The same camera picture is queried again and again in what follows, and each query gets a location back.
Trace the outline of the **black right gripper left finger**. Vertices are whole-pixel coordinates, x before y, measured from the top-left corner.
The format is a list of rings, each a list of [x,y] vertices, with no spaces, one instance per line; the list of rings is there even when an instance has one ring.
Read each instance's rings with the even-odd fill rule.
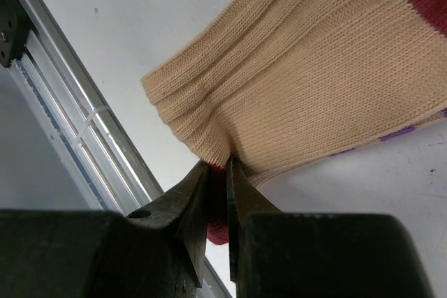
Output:
[[[2,297],[194,297],[205,265],[209,168],[128,216],[1,212]]]

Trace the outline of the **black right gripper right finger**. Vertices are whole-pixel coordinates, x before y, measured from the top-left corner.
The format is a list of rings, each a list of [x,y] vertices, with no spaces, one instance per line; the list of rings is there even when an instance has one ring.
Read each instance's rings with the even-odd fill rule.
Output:
[[[407,229],[387,214],[284,213],[226,166],[238,297],[432,297]]]

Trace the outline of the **beige red purple striped sock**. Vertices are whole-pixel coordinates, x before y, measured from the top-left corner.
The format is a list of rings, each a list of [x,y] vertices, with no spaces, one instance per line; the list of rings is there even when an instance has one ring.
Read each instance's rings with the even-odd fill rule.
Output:
[[[446,0],[234,0],[141,83],[212,168],[222,245],[231,156],[257,186],[446,116]]]

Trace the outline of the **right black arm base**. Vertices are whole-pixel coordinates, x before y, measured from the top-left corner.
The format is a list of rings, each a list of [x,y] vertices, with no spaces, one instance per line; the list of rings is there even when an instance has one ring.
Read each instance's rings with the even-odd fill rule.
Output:
[[[9,68],[23,53],[31,21],[18,0],[1,0],[1,65]]]

